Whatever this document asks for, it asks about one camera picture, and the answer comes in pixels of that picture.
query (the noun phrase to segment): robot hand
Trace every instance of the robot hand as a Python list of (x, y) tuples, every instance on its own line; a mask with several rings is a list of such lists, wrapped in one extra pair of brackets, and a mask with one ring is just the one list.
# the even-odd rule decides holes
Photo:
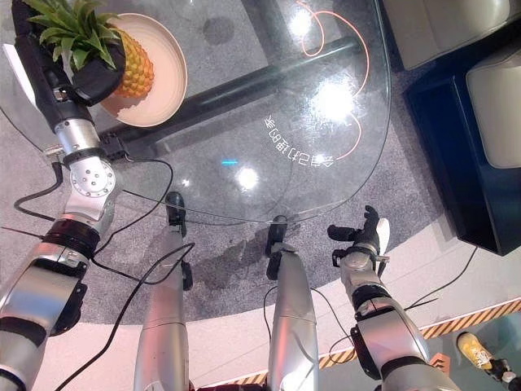
[(350, 248), (338, 249), (333, 252), (333, 266), (339, 267), (339, 259), (346, 257), (349, 253), (365, 253), (370, 257), (374, 268), (376, 262), (381, 262), (378, 271), (380, 277), (388, 261), (387, 257), (383, 257), (383, 254), (389, 243), (389, 221), (386, 218), (380, 218), (376, 209), (369, 205), (366, 205), (364, 217), (366, 221), (362, 229), (335, 225), (327, 228), (330, 239), (339, 242), (352, 242)]

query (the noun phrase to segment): floor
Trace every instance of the floor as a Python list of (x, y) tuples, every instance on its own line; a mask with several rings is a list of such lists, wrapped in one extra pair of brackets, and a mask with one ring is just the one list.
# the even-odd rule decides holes
[[(6, 19), (2, 21), (2, 39), (11, 34), (7, 22)], [(373, 176), (342, 208), (293, 226), (288, 235), (288, 242), (300, 251), (311, 285), (330, 298), (345, 325), (353, 325), (349, 320), (352, 311), (339, 283), (338, 271), (331, 267), (330, 256), (335, 246), (325, 240), (329, 224), (358, 225), (366, 203), (389, 218), (392, 264), (386, 269), (384, 282), (404, 304), (451, 280), (473, 249), (455, 239), (449, 228), (427, 158), (402, 97), (407, 86), (427, 69), (415, 72), (393, 69), (391, 124)], [(11, 206), (21, 196), (50, 185), (49, 164), (4, 115), (0, 116), (0, 144), (4, 146), (0, 155), (0, 222), (41, 234), (48, 229), (47, 222), (20, 215)], [(67, 195), (68, 185), (65, 185), (53, 196), (28, 204), (28, 207), (56, 215)], [(146, 201), (121, 195), (113, 226), (124, 225), (150, 207)], [(164, 211), (158, 210), (132, 230), (119, 235), (99, 260), (139, 275), (159, 255), (155, 253), (155, 244), (163, 225)], [(268, 343), (261, 306), (264, 293), (272, 286), (265, 278), (266, 260), (261, 256), (266, 231), (266, 226), (254, 223), (188, 226), (187, 239), (197, 243), (189, 259), (195, 286), (186, 294), (185, 302), (190, 333), (190, 373), (196, 385), (266, 368)], [(0, 231), (0, 283), (4, 284), (23, 263), (25, 254), (36, 242), (28, 236)], [(517, 276), (521, 274), (520, 259), (519, 248), (503, 258), (479, 250), (465, 276), (444, 290), (438, 301), (411, 311), (413, 320), (420, 326), (426, 325), (520, 296), (521, 287), (517, 283)], [(59, 379), (66, 377), (103, 345), (132, 288), (127, 281), (95, 267), (90, 268), (85, 282), (89, 291), (81, 323), (60, 338), (49, 340), (35, 389), (56, 386)], [(273, 301), (273, 298), (268, 301), (269, 317), (273, 316)], [(125, 325), (106, 357), (70, 389), (92, 389), (94, 381), (96, 389), (131, 389), (139, 324), (146, 303), (147, 291), (143, 290), (129, 307)], [(325, 353), (339, 338), (340, 331), (320, 297), (315, 299), (315, 308), (319, 349)]]

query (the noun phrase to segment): black glove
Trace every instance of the black glove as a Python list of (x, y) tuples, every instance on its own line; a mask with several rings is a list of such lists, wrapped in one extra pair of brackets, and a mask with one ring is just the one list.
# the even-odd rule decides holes
[(355, 247), (357, 244), (369, 244), (376, 248), (377, 254), (375, 255), (378, 255), (380, 241), (376, 227), (380, 217), (378, 212), (369, 205), (366, 205), (364, 217), (366, 218), (366, 222), (364, 223), (364, 228), (361, 230), (355, 230), (354, 228), (346, 226), (329, 226), (327, 228), (327, 234), (331, 239), (339, 242), (353, 242), (352, 245)]

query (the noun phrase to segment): yellow object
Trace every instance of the yellow object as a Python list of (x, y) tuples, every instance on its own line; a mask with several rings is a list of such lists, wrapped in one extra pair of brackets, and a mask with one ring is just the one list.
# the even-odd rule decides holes
[(146, 96), (154, 81), (154, 66), (138, 41), (118, 29), (125, 49), (125, 74), (114, 94), (125, 98)]
[(463, 332), (458, 337), (458, 348), (475, 367), (489, 371), (492, 369), (490, 359), (493, 356), (486, 350), (478, 340), (478, 337), (469, 332)]

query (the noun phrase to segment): white floor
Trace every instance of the white floor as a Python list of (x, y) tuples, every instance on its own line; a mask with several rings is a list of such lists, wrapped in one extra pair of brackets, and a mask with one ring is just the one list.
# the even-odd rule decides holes
[[(404, 306), (408, 305), (458, 275), (472, 250), (473, 246), (454, 239), (442, 217), (389, 253), (391, 264), (383, 280), (393, 296)], [(409, 315), (421, 327), (519, 297), (520, 260), (521, 248), (506, 257), (479, 249), (467, 272), (436, 295), (440, 298), (438, 301), (413, 309)], [(331, 301), (344, 327), (351, 327), (353, 311), (339, 280), (320, 290)], [(316, 294), (313, 299), (320, 353), (327, 353), (331, 344), (341, 337), (341, 331), (324, 300)], [(273, 306), (267, 312), (271, 319)], [(187, 326), (190, 377), (195, 386), (266, 369), (269, 346), (262, 309)], [(111, 328), (110, 325), (80, 323), (63, 336), (50, 339), (34, 389), (54, 389), (101, 349)], [(121, 327), (107, 353), (67, 389), (132, 389), (140, 329), (140, 326)]]

